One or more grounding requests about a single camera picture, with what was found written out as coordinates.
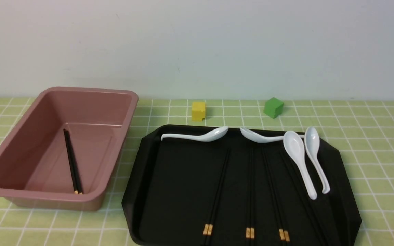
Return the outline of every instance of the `green grid tablecloth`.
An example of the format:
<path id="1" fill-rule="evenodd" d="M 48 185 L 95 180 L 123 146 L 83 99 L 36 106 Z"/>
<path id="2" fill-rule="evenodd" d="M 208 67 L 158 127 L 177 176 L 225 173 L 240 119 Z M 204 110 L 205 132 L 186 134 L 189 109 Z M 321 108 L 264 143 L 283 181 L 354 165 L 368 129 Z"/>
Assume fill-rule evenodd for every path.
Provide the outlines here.
<path id="1" fill-rule="evenodd" d="M 0 143 L 34 98 L 0 98 Z M 136 245 L 121 199 L 141 138 L 165 124 L 246 126 L 305 131 L 341 151 L 363 224 L 357 246 L 394 245 L 394 101 L 285 101 L 276 119 L 264 101 L 206 100 L 206 120 L 191 121 L 191 104 L 204 100 L 139 100 L 124 151 L 98 212 L 18 207 L 0 198 L 0 246 Z"/>

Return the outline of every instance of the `green cube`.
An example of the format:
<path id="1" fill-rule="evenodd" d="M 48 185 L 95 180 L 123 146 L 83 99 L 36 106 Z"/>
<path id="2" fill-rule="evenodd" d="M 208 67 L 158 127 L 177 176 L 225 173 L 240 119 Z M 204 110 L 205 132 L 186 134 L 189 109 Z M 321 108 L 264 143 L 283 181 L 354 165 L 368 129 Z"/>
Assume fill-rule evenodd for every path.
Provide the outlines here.
<path id="1" fill-rule="evenodd" d="M 284 107 L 283 101 L 273 97 L 272 99 L 265 102 L 264 114 L 272 118 L 276 118 L 280 114 L 282 114 L 283 107 Z"/>

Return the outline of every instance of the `serving tray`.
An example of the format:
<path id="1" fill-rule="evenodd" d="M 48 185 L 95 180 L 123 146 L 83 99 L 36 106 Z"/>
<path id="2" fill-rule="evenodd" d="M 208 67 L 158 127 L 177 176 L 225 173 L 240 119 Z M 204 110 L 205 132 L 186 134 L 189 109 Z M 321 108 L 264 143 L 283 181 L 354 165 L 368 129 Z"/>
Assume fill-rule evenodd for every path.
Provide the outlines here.
<path id="1" fill-rule="evenodd" d="M 202 135 L 212 129 L 165 125 L 142 139 L 122 200 L 133 241 L 147 246 L 200 245 L 228 153 L 209 245 L 247 243 L 250 163 L 254 165 L 255 246 L 354 245 L 361 217 L 337 149 L 320 140 L 318 158 L 331 188 L 326 195 L 321 193 L 319 176 L 305 156 L 318 194 L 317 199 L 311 200 L 282 141 L 254 143 L 233 128 L 221 139 L 209 143 L 175 138 L 160 140 L 165 133 Z M 267 137 L 285 133 L 256 132 Z M 282 214 L 273 205 L 269 180 L 275 184 Z M 285 221 L 288 241 L 281 240 L 277 214 Z"/>

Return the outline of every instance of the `chopstick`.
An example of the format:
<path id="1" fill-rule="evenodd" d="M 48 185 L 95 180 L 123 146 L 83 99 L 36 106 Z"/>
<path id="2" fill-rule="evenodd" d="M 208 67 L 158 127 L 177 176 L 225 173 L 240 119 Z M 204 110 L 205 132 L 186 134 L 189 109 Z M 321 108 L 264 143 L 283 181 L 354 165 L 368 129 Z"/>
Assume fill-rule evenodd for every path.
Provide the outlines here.
<path id="1" fill-rule="evenodd" d="M 248 165 L 248 185 L 247 185 L 247 225 L 246 225 L 246 246 L 255 245 L 255 163 L 253 149 L 250 150 L 250 160 Z"/>
<path id="2" fill-rule="evenodd" d="M 283 211 L 283 206 L 280 203 L 280 197 L 278 195 L 278 190 L 276 187 L 275 182 L 273 181 L 275 178 L 272 175 L 272 172 L 269 170 L 269 163 L 267 162 L 267 155 L 265 154 L 264 150 L 261 150 L 262 152 L 262 157 L 264 159 L 264 168 L 267 171 L 267 180 L 268 180 L 268 184 L 270 186 L 270 192 L 272 195 L 272 204 L 273 207 L 276 210 L 275 213 L 275 218 L 276 218 L 276 223 L 278 224 L 279 230 L 278 230 L 278 234 L 279 234 L 279 238 L 281 240 L 281 244 L 282 245 L 289 245 L 290 243 L 290 236 L 289 236 L 289 231 L 288 231 L 288 226 L 286 225 L 285 220 L 285 214 Z"/>
<path id="3" fill-rule="evenodd" d="M 212 231 L 214 229 L 214 223 L 215 223 L 217 209 L 219 206 L 221 192 L 223 189 L 224 178 L 226 176 L 227 164 L 229 161 L 229 154 L 230 154 L 230 149 L 227 150 L 225 161 L 223 163 L 222 170 L 220 172 L 217 190 L 215 192 L 215 199 L 211 205 L 211 209 L 210 209 L 208 216 L 206 218 L 205 226 L 203 227 L 203 238 L 202 238 L 202 242 L 200 244 L 202 246 L 208 246 L 209 243 L 211 242 L 211 235 L 212 235 Z"/>
<path id="4" fill-rule="evenodd" d="M 74 150 L 72 149 L 71 137 L 68 130 L 63 129 L 63 133 L 65 135 L 66 151 L 68 153 L 74 193 L 83 194 L 83 187 L 81 186 L 80 175 L 78 174 L 77 161 L 75 160 Z"/>
<path id="5" fill-rule="evenodd" d="M 319 218 L 317 217 L 316 213 L 314 212 L 313 208 L 311 207 L 311 200 L 309 199 L 309 197 L 305 196 L 303 193 L 303 183 L 300 182 L 300 179 L 298 177 L 295 177 L 293 175 L 296 175 L 296 169 L 294 168 L 294 163 L 290 163 L 292 160 L 286 155 L 286 153 L 284 152 L 280 152 L 280 157 L 282 158 L 283 162 L 288 162 L 291 165 L 283 165 L 286 170 L 289 173 L 289 176 L 291 178 L 291 181 L 293 182 L 293 184 L 295 184 L 295 188 L 296 188 L 296 192 L 297 195 L 300 197 L 301 201 L 302 201 L 302 205 L 305 208 L 306 213 L 308 214 L 308 217 L 310 218 L 310 220 L 312 221 L 313 227 L 314 227 L 314 231 L 316 232 L 317 238 L 320 241 L 320 245 L 328 245 L 328 241 L 327 241 L 327 236 L 325 235 L 325 233 L 323 233 L 324 229 L 321 225 L 321 223 L 319 222 Z"/>

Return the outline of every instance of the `pink container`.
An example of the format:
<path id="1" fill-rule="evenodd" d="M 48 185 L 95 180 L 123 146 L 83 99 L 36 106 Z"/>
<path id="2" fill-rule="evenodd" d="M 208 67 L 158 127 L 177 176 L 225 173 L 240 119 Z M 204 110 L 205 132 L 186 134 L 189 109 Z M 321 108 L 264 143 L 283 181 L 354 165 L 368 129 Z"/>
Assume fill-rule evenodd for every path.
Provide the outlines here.
<path id="1" fill-rule="evenodd" d="M 54 87 L 42 92 L 0 146 L 0 196 L 25 207 L 95 211 L 126 138 L 131 91 Z M 84 194 L 74 194 L 63 128 Z"/>

